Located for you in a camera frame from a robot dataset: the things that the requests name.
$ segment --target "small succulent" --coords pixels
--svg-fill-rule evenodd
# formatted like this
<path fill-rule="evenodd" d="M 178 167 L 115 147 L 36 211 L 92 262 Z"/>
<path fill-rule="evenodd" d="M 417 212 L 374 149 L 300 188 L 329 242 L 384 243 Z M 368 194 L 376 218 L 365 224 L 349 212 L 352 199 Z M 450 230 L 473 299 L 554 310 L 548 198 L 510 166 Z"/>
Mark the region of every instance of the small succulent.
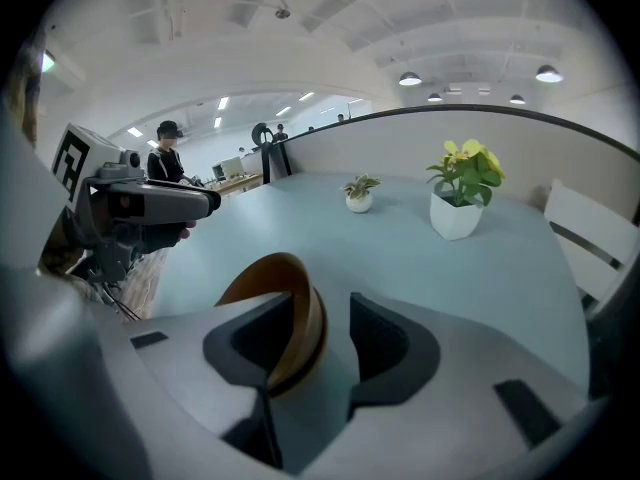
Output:
<path fill-rule="evenodd" d="M 368 174 L 356 176 L 356 181 L 347 183 L 342 190 L 347 193 L 350 199 L 362 199 L 369 193 L 369 189 L 380 185 L 378 178 L 369 178 Z"/>

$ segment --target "potted plant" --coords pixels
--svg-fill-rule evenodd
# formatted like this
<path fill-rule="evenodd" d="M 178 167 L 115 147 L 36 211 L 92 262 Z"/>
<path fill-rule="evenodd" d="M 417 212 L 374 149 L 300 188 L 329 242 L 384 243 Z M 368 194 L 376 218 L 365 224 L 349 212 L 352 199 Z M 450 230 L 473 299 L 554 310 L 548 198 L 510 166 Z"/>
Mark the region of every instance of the potted plant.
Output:
<path fill-rule="evenodd" d="M 380 185 L 378 178 L 369 178 L 368 174 L 356 176 L 355 183 L 347 183 L 342 190 L 347 194 L 347 208 L 352 212 L 364 213 L 371 208 L 373 197 L 370 188 Z"/>
<path fill-rule="evenodd" d="M 442 238 L 457 240 L 476 228 L 491 202 L 491 189 L 500 186 L 504 173 L 496 155 L 475 139 L 462 150 L 448 140 L 444 149 L 448 154 L 440 165 L 427 167 L 438 172 L 429 181 L 440 178 L 431 194 L 431 225 Z"/>

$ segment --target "black jacket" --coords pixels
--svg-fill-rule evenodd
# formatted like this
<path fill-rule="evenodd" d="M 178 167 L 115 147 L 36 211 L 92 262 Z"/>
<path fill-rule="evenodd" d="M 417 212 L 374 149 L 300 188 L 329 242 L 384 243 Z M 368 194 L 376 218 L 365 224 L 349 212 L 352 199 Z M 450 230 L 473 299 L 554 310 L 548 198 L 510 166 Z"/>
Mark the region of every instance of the black jacket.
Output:
<path fill-rule="evenodd" d="M 153 149 L 147 160 L 147 176 L 152 180 L 178 183 L 184 176 L 184 169 L 177 151 Z"/>

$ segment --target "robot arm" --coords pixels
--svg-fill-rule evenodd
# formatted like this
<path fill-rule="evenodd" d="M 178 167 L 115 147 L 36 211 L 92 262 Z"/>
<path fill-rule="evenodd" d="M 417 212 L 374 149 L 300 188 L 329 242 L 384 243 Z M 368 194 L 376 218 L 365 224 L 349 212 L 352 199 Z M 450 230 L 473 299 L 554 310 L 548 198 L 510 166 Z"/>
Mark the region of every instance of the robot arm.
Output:
<path fill-rule="evenodd" d="M 220 206 L 212 190 L 148 180 L 136 151 L 123 150 L 99 135 L 70 124 L 53 163 L 53 174 L 69 193 L 64 231 L 74 245 L 93 250 L 99 271 L 90 282 L 126 277 L 138 254 L 175 244 L 187 221 Z M 92 205 L 106 198 L 113 222 L 99 231 Z"/>

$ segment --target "curved wall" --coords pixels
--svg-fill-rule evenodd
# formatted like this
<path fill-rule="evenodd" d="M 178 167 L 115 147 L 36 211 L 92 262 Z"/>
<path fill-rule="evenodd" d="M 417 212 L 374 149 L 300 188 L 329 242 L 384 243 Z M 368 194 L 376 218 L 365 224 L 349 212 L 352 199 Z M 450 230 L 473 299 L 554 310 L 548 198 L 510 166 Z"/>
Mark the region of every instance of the curved wall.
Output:
<path fill-rule="evenodd" d="M 554 178 L 627 219 L 640 201 L 640 155 L 588 128 L 526 110 L 415 107 L 331 125 L 285 142 L 296 172 L 368 172 L 427 180 L 443 143 L 486 144 L 506 180 L 497 193 L 543 208 Z"/>

